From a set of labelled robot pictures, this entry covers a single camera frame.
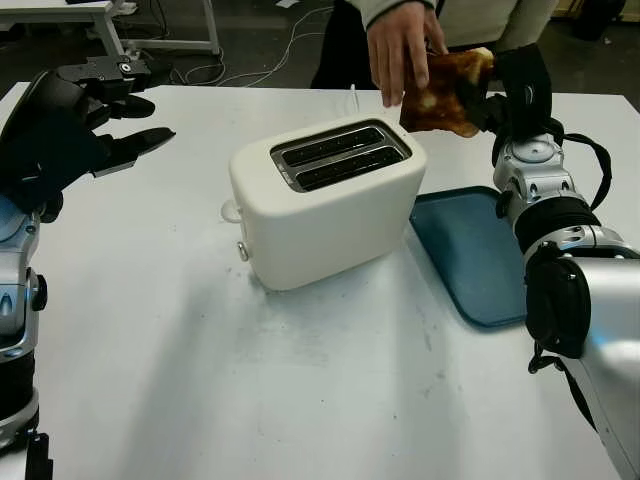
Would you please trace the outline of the person's right hand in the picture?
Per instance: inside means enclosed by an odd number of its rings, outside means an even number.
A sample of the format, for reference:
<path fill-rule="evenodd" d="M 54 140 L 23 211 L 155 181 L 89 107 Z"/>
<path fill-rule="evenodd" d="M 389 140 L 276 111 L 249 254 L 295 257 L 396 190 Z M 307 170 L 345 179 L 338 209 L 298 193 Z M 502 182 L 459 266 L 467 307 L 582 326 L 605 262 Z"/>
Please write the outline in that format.
<path fill-rule="evenodd" d="M 402 102 L 408 74 L 417 86 L 428 85 L 428 50 L 448 52 L 436 8 L 428 1 L 403 1 L 379 15 L 367 27 L 367 47 L 372 81 L 386 107 Z"/>

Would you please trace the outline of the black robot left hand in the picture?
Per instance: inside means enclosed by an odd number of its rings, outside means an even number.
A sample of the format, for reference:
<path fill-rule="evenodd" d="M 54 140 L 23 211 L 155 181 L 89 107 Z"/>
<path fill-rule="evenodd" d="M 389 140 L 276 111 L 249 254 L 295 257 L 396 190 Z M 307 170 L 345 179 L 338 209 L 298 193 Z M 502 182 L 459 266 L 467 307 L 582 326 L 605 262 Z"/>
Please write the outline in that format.
<path fill-rule="evenodd" d="M 64 189 L 81 176 L 129 168 L 167 143 L 175 135 L 168 127 L 122 138 L 95 131 L 112 119 L 151 116 L 155 105 L 140 94 L 162 84 L 170 71 L 160 60 L 101 56 L 38 74 L 1 132 L 2 197 L 52 223 Z"/>

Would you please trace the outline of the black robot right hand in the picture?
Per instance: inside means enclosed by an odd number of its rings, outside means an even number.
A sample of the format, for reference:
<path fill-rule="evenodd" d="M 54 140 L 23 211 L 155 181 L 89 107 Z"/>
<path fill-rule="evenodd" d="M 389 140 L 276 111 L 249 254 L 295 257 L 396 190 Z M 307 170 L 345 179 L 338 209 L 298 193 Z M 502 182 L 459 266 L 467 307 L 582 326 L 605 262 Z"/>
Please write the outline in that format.
<path fill-rule="evenodd" d="M 560 141 L 562 125 L 552 118 L 551 81 L 537 45 L 504 51 L 495 57 L 492 76 L 503 88 L 491 97 L 483 88 L 468 84 L 459 98 L 466 118 L 483 131 L 524 141 L 550 134 Z"/>

